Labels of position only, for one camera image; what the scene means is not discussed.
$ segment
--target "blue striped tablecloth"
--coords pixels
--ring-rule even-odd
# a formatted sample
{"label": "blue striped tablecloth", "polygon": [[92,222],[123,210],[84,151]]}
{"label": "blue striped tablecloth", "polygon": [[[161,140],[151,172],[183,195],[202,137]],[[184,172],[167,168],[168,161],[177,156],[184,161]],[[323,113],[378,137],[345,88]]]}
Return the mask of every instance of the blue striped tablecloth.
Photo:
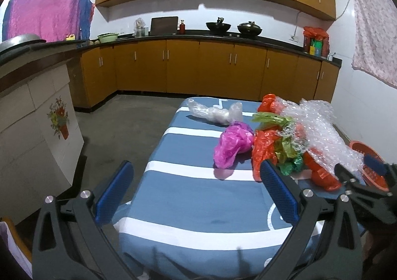
{"label": "blue striped tablecloth", "polygon": [[[224,108],[235,102],[193,99]],[[242,103],[244,122],[255,129],[251,117],[259,103]],[[150,157],[132,202],[118,208],[113,223],[121,255],[137,276],[144,267],[174,280],[253,276],[291,230],[264,185],[253,180],[250,153],[238,155],[234,169],[214,168],[214,147],[224,130],[190,115],[184,101]],[[313,188],[309,180],[298,183]],[[318,222],[311,242],[321,229]]]}

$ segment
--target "orange basket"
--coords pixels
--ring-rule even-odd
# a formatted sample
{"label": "orange basket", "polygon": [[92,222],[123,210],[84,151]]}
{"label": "orange basket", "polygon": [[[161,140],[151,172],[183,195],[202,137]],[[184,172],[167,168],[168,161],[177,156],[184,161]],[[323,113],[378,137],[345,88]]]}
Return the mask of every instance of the orange basket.
{"label": "orange basket", "polygon": [[[353,150],[356,150],[359,153],[362,153],[363,155],[371,155],[378,159],[379,161],[383,161],[380,155],[378,155],[374,149],[368,147],[364,143],[360,141],[352,141],[349,143],[349,147],[352,148]],[[383,176],[379,176],[376,172],[374,172],[371,168],[367,167],[366,165],[363,166],[363,169],[361,171],[363,178],[365,182],[370,185],[370,186],[375,186],[376,188],[383,190],[383,191],[389,191],[388,185],[385,181],[385,178]]]}

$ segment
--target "pink plastic bag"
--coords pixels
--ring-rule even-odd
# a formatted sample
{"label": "pink plastic bag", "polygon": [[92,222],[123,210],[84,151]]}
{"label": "pink plastic bag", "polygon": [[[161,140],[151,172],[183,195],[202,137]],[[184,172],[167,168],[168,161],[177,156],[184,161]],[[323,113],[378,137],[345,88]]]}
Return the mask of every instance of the pink plastic bag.
{"label": "pink plastic bag", "polygon": [[253,144],[254,132],[251,127],[244,122],[235,121],[220,136],[214,151],[215,165],[220,169],[231,167],[236,155],[251,150]]}

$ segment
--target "green bowl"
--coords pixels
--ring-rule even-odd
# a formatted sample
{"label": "green bowl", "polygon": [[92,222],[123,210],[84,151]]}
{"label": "green bowl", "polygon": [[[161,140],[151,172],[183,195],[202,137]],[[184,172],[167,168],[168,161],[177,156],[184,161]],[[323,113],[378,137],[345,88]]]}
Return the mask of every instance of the green bowl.
{"label": "green bowl", "polygon": [[98,35],[98,39],[100,43],[109,43],[111,41],[115,41],[118,36],[119,34],[107,33],[107,34]]}

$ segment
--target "black countertop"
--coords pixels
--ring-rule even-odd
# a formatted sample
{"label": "black countertop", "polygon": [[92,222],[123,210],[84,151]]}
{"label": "black countertop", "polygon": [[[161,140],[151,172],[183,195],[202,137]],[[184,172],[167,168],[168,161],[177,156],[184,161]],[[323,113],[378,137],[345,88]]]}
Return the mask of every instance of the black countertop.
{"label": "black countertop", "polygon": [[[161,40],[161,39],[191,39],[191,40],[211,40],[211,41],[225,41],[230,43],[241,43],[246,45],[253,45],[259,47],[269,47],[273,49],[279,49],[285,52],[294,53],[297,55],[302,55],[308,57],[310,59],[315,59],[317,61],[326,61],[321,57],[316,57],[314,55],[310,55],[308,53],[303,52],[303,48],[294,44],[289,44],[283,41],[278,41],[271,38],[257,36],[256,38],[247,38],[241,35],[240,33],[226,33],[224,36],[214,35],[209,30],[186,30],[185,35],[160,35],[160,36],[146,36],[139,38],[129,38],[131,35],[121,35],[120,38],[114,42],[110,43],[102,43],[102,44],[94,44],[84,47],[79,47],[79,51],[85,51],[88,49],[96,48],[96,47],[104,47],[104,46],[114,46],[118,44],[124,43],[132,43],[132,42],[140,42],[140,41],[150,41],[150,40]],[[329,63],[341,67],[342,60],[333,58],[332,61],[328,61]]]}
{"label": "black countertop", "polygon": [[39,51],[41,49],[46,49],[46,48],[52,48],[52,47],[59,47],[59,46],[65,46],[65,45],[82,45],[86,44],[86,40],[75,40],[75,41],[54,41],[54,42],[49,42],[49,43],[33,43],[29,45],[24,45],[24,46],[15,46],[14,48],[11,48],[9,50],[4,51],[3,53],[0,54],[0,66],[4,65],[5,63],[8,63],[9,61],[23,55],[26,53],[29,53],[31,51]]}

